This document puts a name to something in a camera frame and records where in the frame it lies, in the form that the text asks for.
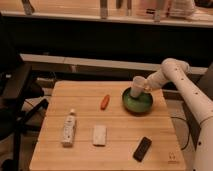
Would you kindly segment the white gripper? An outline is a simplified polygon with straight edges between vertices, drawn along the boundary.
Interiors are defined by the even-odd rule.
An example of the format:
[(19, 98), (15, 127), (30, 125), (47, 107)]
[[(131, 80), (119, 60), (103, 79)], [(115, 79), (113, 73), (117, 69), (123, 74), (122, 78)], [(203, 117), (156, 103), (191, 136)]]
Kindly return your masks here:
[(146, 79), (144, 91), (150, 93), (154, 90), (161, 89), (166, 84), (166, 78), (161, 71), (149, 75)]

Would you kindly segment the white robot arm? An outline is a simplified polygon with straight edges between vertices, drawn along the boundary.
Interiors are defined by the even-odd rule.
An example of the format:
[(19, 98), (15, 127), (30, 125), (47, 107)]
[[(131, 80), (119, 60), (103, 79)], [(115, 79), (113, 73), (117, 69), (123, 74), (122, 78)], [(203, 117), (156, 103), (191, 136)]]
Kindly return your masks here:
[(160, 89), (168, 82), (176, 86), (201, 127), (193, 171), (213, 171), (213, 101), (188, 78), (189, 68), (186, 61), (164, 59), (160, 69), (146, 78), (146, 90)]

